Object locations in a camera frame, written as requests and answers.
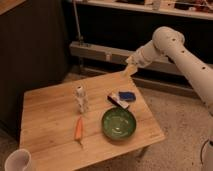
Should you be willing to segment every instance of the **green bowl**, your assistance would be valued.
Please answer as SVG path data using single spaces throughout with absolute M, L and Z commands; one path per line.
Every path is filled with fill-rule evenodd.
M 135 117 L 126 109 L 121 107 L 111 108 L 103 115 L 103 133 L 112 140 L 125 140 L 135 132 L 135 129 Z

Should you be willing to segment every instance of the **carrot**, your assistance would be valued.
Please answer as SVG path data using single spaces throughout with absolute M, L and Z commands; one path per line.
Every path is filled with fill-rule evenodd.
M 76 124 L 74 139 L 82 146 L 81 143 L 82 138 L 83 138 L 83 119 L 82 116 L 80 116 Z

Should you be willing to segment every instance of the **white cup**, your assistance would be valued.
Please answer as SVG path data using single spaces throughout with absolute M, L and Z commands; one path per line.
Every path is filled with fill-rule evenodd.
M 5 171 L 35 171 L 31 154 L 26 149 L 12 152 L 5 161 Z

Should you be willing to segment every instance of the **gray floor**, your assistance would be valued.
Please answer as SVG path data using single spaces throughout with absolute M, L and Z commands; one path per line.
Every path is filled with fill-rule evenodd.
M 70 74 L 65 81 L 79 79 Z M 200 148 L 209 137 L 213 118 L 199 99 L 139 88 L 162 127 L 166 140 L 151 145 L 145 155 L 139 151 L 82 169 L 82 171 L 199 171 Z M 0 170 L 17 143 L 0 131 Z

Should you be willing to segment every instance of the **tabletop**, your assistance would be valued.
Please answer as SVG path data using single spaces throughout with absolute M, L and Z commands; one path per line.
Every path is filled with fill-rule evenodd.
M 74 140 L 81 115 L 75 98 L 78 86 L 84 87 L 89 106 L 83 115 L 83 148 Z M 114 107 L 107 95 L 118 91 L 135 93 L 136 101 L 130 103 L 128 110 L 135 116 L 137 128 L 128 140 L 113 142 L 103 135 L 101 119 L 105 111 Z M 24 95 L 20 148 L 30 151 L 38 171 L 80 169 L 164 138 L 141 92 L 122 72 L 36 89 Z

